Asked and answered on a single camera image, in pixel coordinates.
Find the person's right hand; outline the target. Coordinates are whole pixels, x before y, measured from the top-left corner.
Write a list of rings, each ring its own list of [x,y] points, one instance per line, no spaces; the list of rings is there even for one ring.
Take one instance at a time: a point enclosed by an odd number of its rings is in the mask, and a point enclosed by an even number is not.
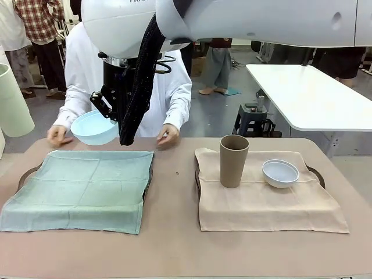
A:
[[[59,148],[73,140],[72,137],[66,137],[66,133],[65,126],[53,125],[47,132],[47,140],[54,148]]]

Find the person's left hand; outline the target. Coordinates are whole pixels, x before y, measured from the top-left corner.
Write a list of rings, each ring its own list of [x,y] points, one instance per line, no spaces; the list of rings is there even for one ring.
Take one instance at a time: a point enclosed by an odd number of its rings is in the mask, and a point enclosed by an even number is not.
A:
[[[164,124],[160,133],[156,138],[158,149],[169,149],[178,143],[180,132],[178,128],[172,124]]]

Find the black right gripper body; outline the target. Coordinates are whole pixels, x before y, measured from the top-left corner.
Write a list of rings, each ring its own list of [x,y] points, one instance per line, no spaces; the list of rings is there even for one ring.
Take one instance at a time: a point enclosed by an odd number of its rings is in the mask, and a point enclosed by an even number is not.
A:
[[[112,120],[121,123],[124,120],[133,89],[136,62],[125,67],[108,63],[103,64],[103,86],[101,93],[111,106]]]

